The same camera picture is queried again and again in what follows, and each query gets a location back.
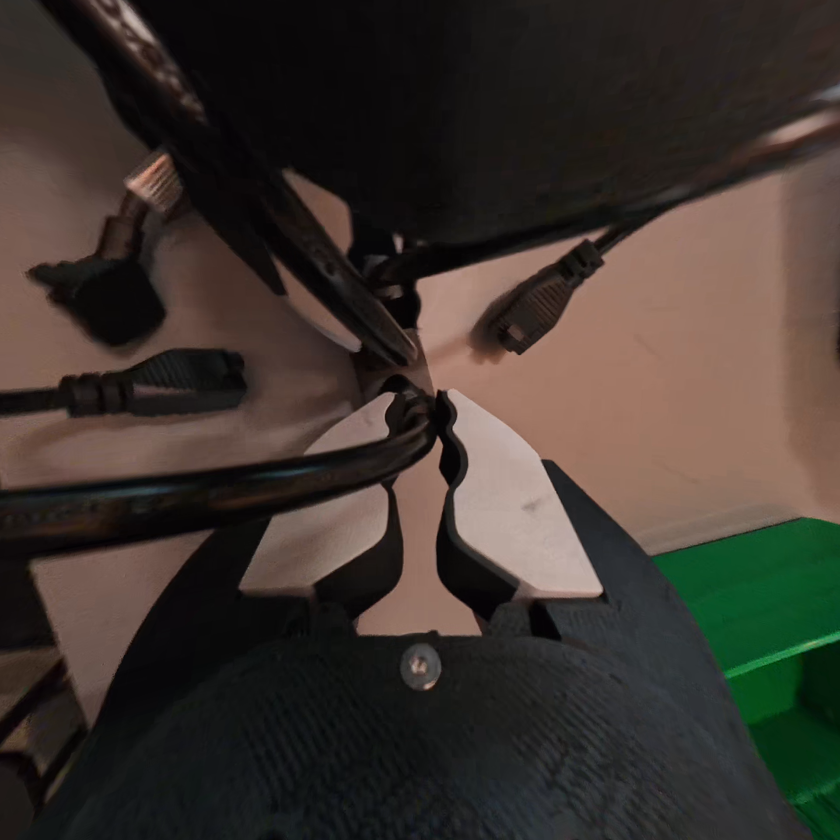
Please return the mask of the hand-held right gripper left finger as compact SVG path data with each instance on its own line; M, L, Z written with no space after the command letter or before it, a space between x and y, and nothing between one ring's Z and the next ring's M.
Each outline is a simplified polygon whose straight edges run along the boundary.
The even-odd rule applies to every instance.
M385 439L396 394L366 403L304 452L322 455ZM386 534L389 497L381 484L273 517L239 584L246 595L313 596L330 573L372 549Z

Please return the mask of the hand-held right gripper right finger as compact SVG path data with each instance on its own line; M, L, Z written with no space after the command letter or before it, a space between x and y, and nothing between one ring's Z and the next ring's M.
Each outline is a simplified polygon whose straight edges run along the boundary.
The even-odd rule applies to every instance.
M604 586L537 451L457 390L438 392L435 408L447 485L436 564L448 593L480 623L509 603L600 599Z

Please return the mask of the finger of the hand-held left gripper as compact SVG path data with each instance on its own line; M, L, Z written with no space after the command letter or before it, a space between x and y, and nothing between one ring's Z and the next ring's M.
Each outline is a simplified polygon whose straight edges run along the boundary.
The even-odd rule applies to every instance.
M336 246L347 255L353 237L351 213L347 204L296 171L286 169L282 174ZM280 265L280 278L289 304L301 318L343 349L351 353L361 350L361 341L303 286L285 264Z

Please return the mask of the ribbed black plug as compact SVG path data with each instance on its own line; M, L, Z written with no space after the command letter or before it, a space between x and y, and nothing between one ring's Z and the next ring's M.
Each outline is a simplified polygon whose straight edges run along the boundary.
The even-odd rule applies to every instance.
M245 398L245 360L219 349L158 353L122 371L67 375L57 386L1 394L1 416L65 412L71 418L218 413Z
M575 292L605 265L605 256L635 235L641 225L609 228L595 240L583 239L567 254L515 286L488 311L489 342L521 355L559 323Z

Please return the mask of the green board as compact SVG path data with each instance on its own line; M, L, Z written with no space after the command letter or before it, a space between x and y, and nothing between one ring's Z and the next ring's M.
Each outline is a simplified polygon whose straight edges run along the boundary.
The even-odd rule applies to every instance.
M800 518L654 558L814 838L839 838L839 526Z

